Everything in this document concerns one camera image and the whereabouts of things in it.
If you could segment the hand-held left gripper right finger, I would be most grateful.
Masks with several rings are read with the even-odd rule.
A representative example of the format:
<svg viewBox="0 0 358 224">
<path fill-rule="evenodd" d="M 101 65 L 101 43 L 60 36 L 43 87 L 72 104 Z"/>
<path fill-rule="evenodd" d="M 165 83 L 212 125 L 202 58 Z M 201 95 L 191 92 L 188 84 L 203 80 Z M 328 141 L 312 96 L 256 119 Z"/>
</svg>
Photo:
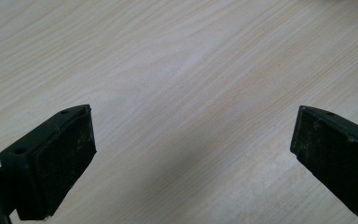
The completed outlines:
<svg viewBox="0 0 358 224">
<path fill-rule="evenodd" d="M 298 109 L 290 151 L 358 216 L 358 125 L 319 108 Z"/>
</svg>

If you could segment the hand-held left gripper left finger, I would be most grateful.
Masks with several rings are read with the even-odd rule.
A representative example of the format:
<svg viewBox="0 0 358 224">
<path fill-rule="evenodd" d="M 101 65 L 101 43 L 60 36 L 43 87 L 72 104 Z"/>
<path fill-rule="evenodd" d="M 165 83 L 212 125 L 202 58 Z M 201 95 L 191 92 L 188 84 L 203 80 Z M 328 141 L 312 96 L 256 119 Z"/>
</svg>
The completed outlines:
<svg viewBox="0 0 358 224">
<path fill-rule="evenodd" d="M 90 106 L 58 112 L 0 152 L 5 210 L 22 220 L 54 215 L 95 153 Z"/>
</svg>

